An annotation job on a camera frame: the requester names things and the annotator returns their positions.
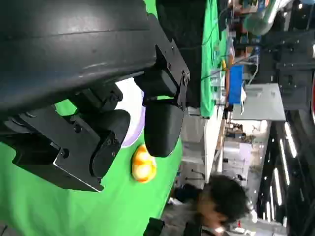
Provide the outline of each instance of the table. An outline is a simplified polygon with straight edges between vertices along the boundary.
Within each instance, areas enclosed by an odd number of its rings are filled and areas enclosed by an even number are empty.
[[[155,1],[146,0],[155,11]],[[75,107],[56,105],[63,115]],[[0,143],[0,220],[26,236],[140,236],[149,217],[159,218],[182,158],[179,141],[172,155],[157,158],[157,176],[147,184],[130,175],[130,159],[144,135],[121,149],[102,180],[101,193],[60,189],[11,163],[15,151]]]

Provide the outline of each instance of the fluorescent light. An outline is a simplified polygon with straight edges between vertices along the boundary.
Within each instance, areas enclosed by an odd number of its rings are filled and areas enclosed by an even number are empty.
[[[282,139],[280,139],[280,148],[281,148],[281,158],[282,158],[282,162],[283,162],[285,180],[286,180],[286,184],[289,186],[290,185],[290,178],[289,178],[289,172],[287,170],[286,158],[285,158],[285,153],[284,153],[284,144],[283,144]]]
[[[294,141],[293,141],[293,138],[292,138],[290,126],[289,126],[289,124],[287,122],[284,123],[284,129],[285,129],[285,132],[286,132],[286,135],[287,135],[287,140],[289,142],[291,154],[292,154],[293,158],[295,158],[296,155],[297,155],[297,152],[296,152],[295,144],[294,144]]]
[[[274,196],[272,192],[272,186],[270,186],[270,204],[271,204],[271,219],[275,219],[275,209],[274,209]]]
[[[278,201],[278,205],[281,206],[282,196],[281,196],[281,188],[280,188],[280,181],[279,181],[279,173],[278,173],[277,168],[275,168],[274,173],[275,173],[275,182],[276,182],[277,201]]]
[[[267,221],[270,222],[271,217],[270,217],[270,203],[269,202],[267,202],[266,210],[267,210]]]
[[[254,209],[251,211],[251,215],[252,215],[252,222],[257,223],[258,216],[257,216],[257,212]]]
[[[283,224],[282,224],[282,226],[283,226],[283,227],[286,227],[286,224],[287,224],[287,218],[284,217],[284,218],[283,218]]]

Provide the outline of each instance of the white table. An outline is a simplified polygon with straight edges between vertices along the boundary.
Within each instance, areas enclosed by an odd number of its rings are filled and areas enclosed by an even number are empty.
[[[221,85],[220,87],[223,88],[225,84],[225,77],[222,76],[221,78]],[[224,91],[220,91],[220,102],[224,104],[225,102],[225,94]],[[213,165],[213,160],[215,157],[215,151],[217,147],[218,137],[220,133],[221,121],[223,118],[224,106],[214,106],[213,113],[209,119],[204,119],[205,123],[203,126],[203,133],[204,133],[204,162],[203,158],[198,156],[191,156],[191,155],[184,155],[183,161],[190,162],[194,164],[202,164],[205,166],[205,182],[208,183],[209,177],[211,174],[211,169]],[[197,116],[198,110],[196,109],[189,109],[189,114]]]
[[[205,123],[204,142],[205,142],[205,182],[209,182],[209,177],[215,157],[218,137],[220,133],[221,121],[223,118],[224,106],[215,106],[210,119]]]

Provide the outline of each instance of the black robotic arm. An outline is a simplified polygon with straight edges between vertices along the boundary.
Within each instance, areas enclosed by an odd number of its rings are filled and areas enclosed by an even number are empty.
[[[14,164],[62,188],[101,191],[130,123],[114,110],[115,82],[130,77],[145,93],[149,153],[173,151],[189,70],[142,0],[12,0],[0,22],[0,141],[16,149]],[[56,112],[65,99],[76,114]]]

